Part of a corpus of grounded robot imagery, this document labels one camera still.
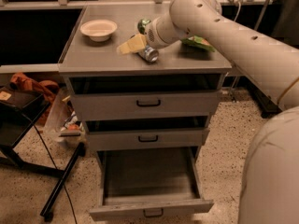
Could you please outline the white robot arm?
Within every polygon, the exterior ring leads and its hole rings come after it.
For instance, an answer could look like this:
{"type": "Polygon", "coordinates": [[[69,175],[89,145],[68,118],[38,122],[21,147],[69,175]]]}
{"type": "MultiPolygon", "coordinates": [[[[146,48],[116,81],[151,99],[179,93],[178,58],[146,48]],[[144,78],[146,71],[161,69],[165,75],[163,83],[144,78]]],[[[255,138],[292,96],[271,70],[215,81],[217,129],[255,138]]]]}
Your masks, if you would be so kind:
{"type": "Polygon", "coordinates": [[[215,0],[171,0],[163,16],[117,52],[162,49],[193,35],[205,38],[282,110],[249,146],[238,224],[299,224],[299,50],[224,18],[215,0]]]}

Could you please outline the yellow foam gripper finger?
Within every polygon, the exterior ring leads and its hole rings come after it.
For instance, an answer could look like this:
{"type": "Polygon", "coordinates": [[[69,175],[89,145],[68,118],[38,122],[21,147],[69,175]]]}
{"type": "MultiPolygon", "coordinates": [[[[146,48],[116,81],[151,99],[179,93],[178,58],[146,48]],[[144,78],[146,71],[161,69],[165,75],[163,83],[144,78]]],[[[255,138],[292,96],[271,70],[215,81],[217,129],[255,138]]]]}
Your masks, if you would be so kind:
{"type": "Polygon", "coordinates": [[[126,42],[117,47],[119,54],[138,53],[147,46],[146,37],[142,34],[137,34],[131,37],[126,42]]]}

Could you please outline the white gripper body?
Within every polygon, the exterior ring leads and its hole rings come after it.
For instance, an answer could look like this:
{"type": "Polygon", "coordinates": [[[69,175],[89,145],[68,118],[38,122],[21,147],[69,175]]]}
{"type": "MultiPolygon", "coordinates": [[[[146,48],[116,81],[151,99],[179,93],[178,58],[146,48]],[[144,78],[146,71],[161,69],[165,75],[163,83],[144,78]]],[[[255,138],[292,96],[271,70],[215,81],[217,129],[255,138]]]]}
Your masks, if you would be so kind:
{"type": "Polygon", "coordinates": [[[145,37],[151,47],[162,49],[183,38],[184,33],[172,22],[170,14],[165,13],[146,26],[145,37]]]}

